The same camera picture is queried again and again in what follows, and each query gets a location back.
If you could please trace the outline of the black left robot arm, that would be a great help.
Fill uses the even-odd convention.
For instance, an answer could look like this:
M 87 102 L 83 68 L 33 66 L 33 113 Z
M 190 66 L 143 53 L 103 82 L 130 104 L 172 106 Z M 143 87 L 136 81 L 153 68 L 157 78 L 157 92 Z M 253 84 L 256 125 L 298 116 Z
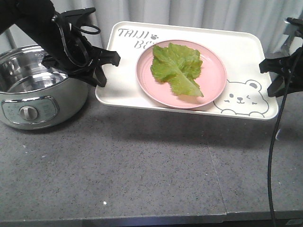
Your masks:
M 50 0 L 2 0 L 0 2 L 0 31 L 17 25 L 41 46 L 47 55 L 42 64 L 65 72 L 94 87 L 104 87 L 107 78 L 105 64 L 118 66 L 120 56 L 91 45 L 84 33 L 98 35 L 100 29 L 90 24 L 95 8 L 58 13 Z

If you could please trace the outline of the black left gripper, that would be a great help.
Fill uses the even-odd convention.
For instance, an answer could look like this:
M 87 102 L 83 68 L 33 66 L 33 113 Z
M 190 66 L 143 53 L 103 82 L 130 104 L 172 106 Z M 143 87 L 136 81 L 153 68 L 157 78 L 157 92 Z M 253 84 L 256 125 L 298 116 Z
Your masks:
M 42 64 L 63 70 L 73 78 L 87 78 L 87 83 L 93 87 L 105 87 L 107 78 L 101 66 L 119 66 L 121 57 L 116 51 L 93 46 L 83 35 L 100 33 L 100 28 L 91 24 L 89 19 L 95 11 L 95 8 L 86 8 L 54 12 L 51 22 L 59 41 L 53 47 L 46 47 L 48 55 Z

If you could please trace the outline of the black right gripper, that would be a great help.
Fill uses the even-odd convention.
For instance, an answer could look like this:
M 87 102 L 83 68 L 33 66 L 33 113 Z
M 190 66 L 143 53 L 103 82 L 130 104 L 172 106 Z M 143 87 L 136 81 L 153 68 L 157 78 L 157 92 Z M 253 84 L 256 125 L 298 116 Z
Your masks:
M 303 39 L 303 20 L 288 17 L 292 31 L 288 29 L 289 36 Z M 290 56 L 274 59 L 264 59 L 259 64 L 260 73 L 274 72 L 278 75 L 267 88 L 269 97 L 280 97 L 285 94 L 301 92 L 303 90 L 303 46 L 299 47 Z

